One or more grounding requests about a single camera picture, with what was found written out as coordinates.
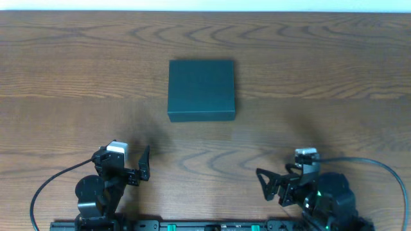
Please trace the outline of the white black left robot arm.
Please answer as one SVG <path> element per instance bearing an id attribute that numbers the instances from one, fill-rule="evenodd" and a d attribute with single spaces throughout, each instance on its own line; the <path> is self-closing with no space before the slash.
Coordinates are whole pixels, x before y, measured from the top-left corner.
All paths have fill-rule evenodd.
<path id="1" fill-rule="evenodd" d="M 291 230 L 292 225 L 281 220 L 266 222 L 183 222 L 129 220 L 117 213 L 117 207 L 128 185 L 138 187 L 150 178 L 150 147 L 146 147 L 137 169 L 125 167 L 127 144 L 112 142 L 96 151 L 90 161 L 97 171 L 81 179 L 75 188 L 80 214 L 74 221 L 75 230 L 152 230 L 152 231 L 213 231 L 213 230 Z"/>

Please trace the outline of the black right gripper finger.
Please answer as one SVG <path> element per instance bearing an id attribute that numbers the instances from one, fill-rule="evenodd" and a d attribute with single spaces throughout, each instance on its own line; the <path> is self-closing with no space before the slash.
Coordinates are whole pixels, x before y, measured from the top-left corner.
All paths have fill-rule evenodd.
<path id="1" fill-rule="evenodd" d="M 285 169 L 289 174 L 294 174 L 294 175 L 301 175 L 302 173 L 302 167 L 299 167 L 296 164 L 286 164 Z"/>
<path id="2" fill-rule="evenodd" d="M 260 168 L 256 169 L 256 174 L 261 184 L 264 198 L 266 201 L 273 200 L 274 196 L 278 193 L 282 176 Z"/>

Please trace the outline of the black cardboard box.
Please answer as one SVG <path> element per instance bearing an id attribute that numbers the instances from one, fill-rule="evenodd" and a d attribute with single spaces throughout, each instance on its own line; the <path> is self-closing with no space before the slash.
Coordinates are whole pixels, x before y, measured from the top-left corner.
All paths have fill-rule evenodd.
<path id="1" fill-rule="evenodd" d="M 235 120 L 234 62 L 171 60 L 167 113 L 173 123 Z"/>

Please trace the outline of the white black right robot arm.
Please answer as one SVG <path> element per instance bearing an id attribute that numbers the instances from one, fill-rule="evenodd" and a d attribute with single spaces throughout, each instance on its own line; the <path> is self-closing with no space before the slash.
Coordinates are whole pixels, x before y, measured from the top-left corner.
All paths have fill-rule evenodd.
<path id="1" fill-rule="evenodd" d="M 340 173 L 320 172 L 320 163 L 287 164 L 275 180 L 279 204 L 302 209 L 302 230 L 372 231 L 374 223 L 358 214 L 354 192 Z"/>

